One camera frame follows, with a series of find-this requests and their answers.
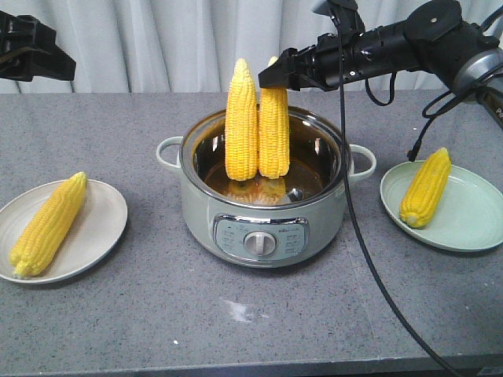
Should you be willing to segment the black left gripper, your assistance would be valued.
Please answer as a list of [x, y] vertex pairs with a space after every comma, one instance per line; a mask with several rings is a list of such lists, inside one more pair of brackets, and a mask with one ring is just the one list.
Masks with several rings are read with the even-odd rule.
[[1, 12], [1, 77], [22, 82], [35, 76], [72, 81], [76, 62], [56, 44], [56, 35], [31, 15]]

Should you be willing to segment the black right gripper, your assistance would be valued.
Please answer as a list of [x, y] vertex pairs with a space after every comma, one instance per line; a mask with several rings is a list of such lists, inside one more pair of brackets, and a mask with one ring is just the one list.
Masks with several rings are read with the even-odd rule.
[[377, 33], [354, 35], [341, 44], [334, 34], [323, 34], [317, 43], [297, 50], [288, 48], [259, 73], [263, 89], [295, 91], [316, 88], [336, 90], [340, 83], [370, 79], [377, 75]]

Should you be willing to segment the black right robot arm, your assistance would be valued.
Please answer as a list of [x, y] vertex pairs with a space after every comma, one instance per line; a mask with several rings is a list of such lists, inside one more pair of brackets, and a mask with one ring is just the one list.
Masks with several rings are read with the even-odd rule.
[[355, 1], [323, 1], [336, 33], [305, 49], [286, 49], [259, 74], [262, 88], [337, 90], [340, 86], [399, 71], [435, 75], [459, 101], [478, 102], [502, 121], [502, 49], [486, 35], [494, 22], [463, 20], [457, 1], [429, 1], [405, 20], [365, 29]]

